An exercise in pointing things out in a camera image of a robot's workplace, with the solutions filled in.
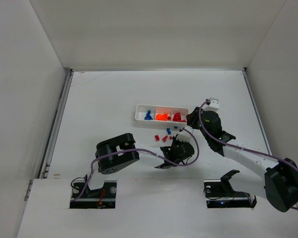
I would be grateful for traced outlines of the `large blue curved lego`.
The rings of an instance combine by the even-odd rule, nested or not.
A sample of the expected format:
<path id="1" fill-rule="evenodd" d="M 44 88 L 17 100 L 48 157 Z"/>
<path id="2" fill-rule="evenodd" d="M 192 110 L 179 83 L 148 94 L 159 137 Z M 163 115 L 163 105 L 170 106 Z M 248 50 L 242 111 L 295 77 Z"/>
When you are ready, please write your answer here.
<path id="1" fill-rule="evenodd" d="M 153 118 L 151 116 L 151 110 L 147 111 L 144 120 L 153 120 Z"/>

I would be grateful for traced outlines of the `orange spiral lego piece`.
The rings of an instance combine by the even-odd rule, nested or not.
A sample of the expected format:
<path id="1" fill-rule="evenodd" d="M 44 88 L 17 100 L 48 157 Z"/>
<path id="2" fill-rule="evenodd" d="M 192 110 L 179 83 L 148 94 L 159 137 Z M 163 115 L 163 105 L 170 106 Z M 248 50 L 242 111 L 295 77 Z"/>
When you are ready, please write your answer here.
<path id="1" fill-rule="evenodd" d="M 163 120 L 163 114 L 157 114 L 155 119 L 156 120 Z"/>

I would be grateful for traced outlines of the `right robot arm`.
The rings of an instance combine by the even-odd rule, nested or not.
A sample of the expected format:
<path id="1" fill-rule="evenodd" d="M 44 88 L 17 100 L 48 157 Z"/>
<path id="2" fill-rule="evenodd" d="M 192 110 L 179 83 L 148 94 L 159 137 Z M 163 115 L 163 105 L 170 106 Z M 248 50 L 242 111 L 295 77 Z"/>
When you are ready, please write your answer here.
<path id="1" fill-rule="evenodd" d="M 212 151 L 240 163 L 260 177 L 254 194 L 267 199 L 280 212 L 297 209 L 298 168 L 293 160 L 242 146 L 234 135 L 222 129 L 219 115 L 208 108 L 196 107 L 186 119 L 188 126 L 201 131 Z"/>

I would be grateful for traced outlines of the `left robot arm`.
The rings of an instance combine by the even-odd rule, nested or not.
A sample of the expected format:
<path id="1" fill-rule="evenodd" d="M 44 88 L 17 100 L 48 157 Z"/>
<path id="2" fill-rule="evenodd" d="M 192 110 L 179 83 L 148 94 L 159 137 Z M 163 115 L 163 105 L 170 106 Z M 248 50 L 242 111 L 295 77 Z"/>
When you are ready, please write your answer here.
<path id="1" fill-rule="evenodd" d="M 131 133 L 125 133 L 96 145 L 95 159 L 90 164 L 86 187 L 90 190 L 101 189 L 108 176 L 138 161 L 163 170 L 188 166 L 190 164 L 187 160 L 195 156 L 191 162 L 194 163 L 199 155 L 198 142 L 191 132 L 188 132 L 188 136 L 177 134 L 172 138 L 171 145 L 163 147 L 137 143 Z"/>

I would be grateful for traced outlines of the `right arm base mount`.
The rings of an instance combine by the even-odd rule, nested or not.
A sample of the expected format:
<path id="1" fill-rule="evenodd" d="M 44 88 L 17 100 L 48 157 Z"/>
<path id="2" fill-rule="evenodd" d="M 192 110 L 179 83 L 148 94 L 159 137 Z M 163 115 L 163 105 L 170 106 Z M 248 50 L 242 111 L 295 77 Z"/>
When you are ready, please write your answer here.
<path id="1" fill-rule="evenodd" d="M 206 198 L 207 208 L 255 208 L 257 198 L 242 191 L 235 191 L 229 180 L 239 173 L 239 170 L 231 170 L 220 179 L 204 180 L 203 194 Z"/>

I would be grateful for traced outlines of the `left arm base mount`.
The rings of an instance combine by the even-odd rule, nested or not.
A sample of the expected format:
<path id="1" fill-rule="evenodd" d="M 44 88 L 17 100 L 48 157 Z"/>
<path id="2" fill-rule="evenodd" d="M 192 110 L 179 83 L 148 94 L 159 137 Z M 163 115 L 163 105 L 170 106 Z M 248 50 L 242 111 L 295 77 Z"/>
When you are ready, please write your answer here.
<path id="1" fill-rule="evenodd" d="M 86 181 L 87 175 L 72 180 L 70 209 L 115 209 L 117 192 L 115 180 L 106 180 L 100 189 L 91 190 L 87 186 L 80 196 Z"/>

